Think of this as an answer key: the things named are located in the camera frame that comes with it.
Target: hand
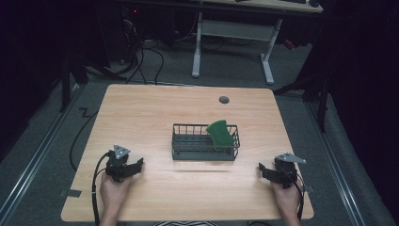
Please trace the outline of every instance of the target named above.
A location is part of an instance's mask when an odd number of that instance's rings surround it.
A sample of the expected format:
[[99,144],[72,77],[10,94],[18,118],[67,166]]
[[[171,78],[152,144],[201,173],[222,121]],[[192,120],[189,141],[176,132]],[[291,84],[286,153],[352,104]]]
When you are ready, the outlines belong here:
[[297,217],[300,195],[294,185],[283,189],[280,184],[270,182],[276,196],[277,206],[287,226],[300,225]]
[[116,225],[118,214],[132,180],[133,177],[128,177],[122,183],[117,183],[114,182],[111,176],[103,172],[100,192],[103,199],[104,212],[100,225]]

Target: table top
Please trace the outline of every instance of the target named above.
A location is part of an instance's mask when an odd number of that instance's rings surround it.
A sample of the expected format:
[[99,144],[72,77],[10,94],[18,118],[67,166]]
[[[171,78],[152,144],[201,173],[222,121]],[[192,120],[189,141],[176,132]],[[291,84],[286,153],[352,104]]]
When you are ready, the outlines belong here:
[[236,2],[235,0],[186,0],[186,1],[170,1],[170,0],[117,0],[120,3],[134,4],[137,6],[147,7],[162,7],[162,8],[174,8],[174,9],[192,9],[203,11],[205,9],[216,9],[216,10],[232,10],[252,8],[260,9],[265,13],[268,9],[276,9],[276,12],[281,11],[292,11],[292,12],[304,12],[309,14],[310,12],[321,13],[323,8],[318,6],[317,8],[312,7],[309,4],[309,0],[305,4],[287,2],[282,0],[247,0]]
[[309,4],[309,0],[305,4],[293,3],[281,0],[248,0],[236,2],[235,0],[202,0],[208,3],[219,3],[219,4],[230,4],[237,7],[256,7],[256,8],[273,8],[282,10],[292,10],[301,12],[322,12],[323,8],[318,6],[317,8],[312,7]]
[[[230,101],[220,103],[221,96]],[[220,120],[237,125],[241,146],[234,161],[172,159],[174,123]],[[276,155],[293,150],[270,89],[109,86],[71,186],[82,194],[67,198],[63,220],[94,220],[93,172],[114,144],[132,150],[129,164],[144,158],[143,170],[135,175],[120,213],[121,221],[280,218],[272,187],[258,164],[273,169]],[[100,177],[97,179],[99,189]],[[104,207],[99,192],[97,196],[101,214]],[[306,194],[303,218],[312,216]]]

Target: table leg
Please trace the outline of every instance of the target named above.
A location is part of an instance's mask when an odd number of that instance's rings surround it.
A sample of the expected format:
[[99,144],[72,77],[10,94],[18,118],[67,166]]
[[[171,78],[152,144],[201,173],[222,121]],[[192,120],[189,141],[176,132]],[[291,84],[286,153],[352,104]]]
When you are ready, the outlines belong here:
[[281,27],[281,23],[282,23],[282,19],[277,20],[276,25],[273,28],[269,44],[267,46],[266,53],[261,54],[263,72],[264,72],[264,76],[266,77],[266,83],[268,85],[274,84],[273,74],[270,70],[270,65],[269,65],[269,58],[272,53],[273,46],[276,42],[277,35],[279,34],[279,28]]
[[193,77],[200,76],[200,38],[202,34],[202,12],[199,12],[199,21],[197,28],[197,44],[196,44],[196,52],[194,53],[194,62],[193,62]]

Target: desk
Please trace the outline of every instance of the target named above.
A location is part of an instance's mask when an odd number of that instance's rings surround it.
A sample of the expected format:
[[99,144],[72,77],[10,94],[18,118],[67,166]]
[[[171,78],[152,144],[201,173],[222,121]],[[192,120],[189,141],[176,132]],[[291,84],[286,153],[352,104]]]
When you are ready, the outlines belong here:
[[[309,2],[306,4],[298,4],[291,2],[284,2],[280,0],[250,0],[236,2],[235,0],[201,0],[201,3],[218,3],[228,4],[236,7],[254,7],[254,8],[272,8],[280,10],[294,10],[301,12],[317,12],[320,13],[323,9],[318,6],[317,8],[311,7]],[[279,29],[282,19],[278,19],[275,25],[255,25],[255,24],[239,24],[228,23],[213,20],[202,20],[202,13],[199,14],[198,29],[197,29],[197,45],[194,54],[193,62],[193,77],[200,76],[200,42],[202,35],[220,36],[227,38],[247,39],[247,40],[262,40],[268,41],[268,45],[264,54],[261,54],[261,62],[263,65],[264,77],[266,83],[269,85],[274,84],[273,74],[270,70],[269,58],[279,34]]]
[[[220,103],[220,96],[230,102]],[[173,123],[219,120],[238,127],[241,147],[235,161],[172,160]],[[67,198],[63,220],[94,220],[93,172],[114,143],[132,150],[129,164],[141,157],[145,162],[130,187],[122,221],[280,218],[273,190],[258,163],[273,169],[274,156],[293,150],[269,89],[111,85],[71,186],[82,194]],[[97,194],[101,214],[103,204]],[[303,218],[312,216],[306,195]]]

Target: wire rack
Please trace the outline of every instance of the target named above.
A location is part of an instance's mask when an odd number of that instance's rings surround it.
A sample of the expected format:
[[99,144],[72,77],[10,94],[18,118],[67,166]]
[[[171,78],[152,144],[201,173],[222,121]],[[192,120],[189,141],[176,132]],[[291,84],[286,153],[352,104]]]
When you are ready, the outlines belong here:
[[240,138],[236,125],[227,125],[234,142],[232,146],[215,146],[206,132],[208,124],[173,124],[172,156],[174,160],[234,161]]

